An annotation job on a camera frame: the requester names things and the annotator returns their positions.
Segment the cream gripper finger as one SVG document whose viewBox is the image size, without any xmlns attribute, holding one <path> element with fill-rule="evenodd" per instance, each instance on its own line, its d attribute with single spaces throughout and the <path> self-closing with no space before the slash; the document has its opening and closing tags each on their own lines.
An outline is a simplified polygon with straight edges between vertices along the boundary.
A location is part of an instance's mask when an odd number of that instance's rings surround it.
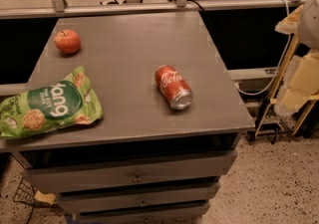
<svg viewBox="0 0 319 224">
<path fill-rule="evenodd" d="M 298 112 L 319 91 L 319 50 L 311 49 L 303 57 L 294 56 L 292 65 L 280 104 L 288 112 Z"/>
<path fill-rule="evenodd" d="M 303 5 L 297 7 L 292 13 L 275 26 L 275 31 L 286 35 L 295 34 L 298 30 L 298 23 L 300 21 L 302 9 Z"/>
</svg>

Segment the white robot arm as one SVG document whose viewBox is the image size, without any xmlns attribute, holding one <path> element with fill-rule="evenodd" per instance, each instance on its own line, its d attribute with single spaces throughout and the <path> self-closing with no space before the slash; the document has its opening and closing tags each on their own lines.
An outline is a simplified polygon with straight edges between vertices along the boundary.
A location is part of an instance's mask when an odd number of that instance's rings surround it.
<svg viewBox="0 0 319 224">
<path fill-rule="evenodd" d="M 319 91 L 319 0 L 307 0 L 280 21 L 275 30 L 297 34 L 299 42 L 309 48 L 305 56 L 294 56 L 289 62 L 277 95 L 275 112 L 290 116 Z"/>
</svg>

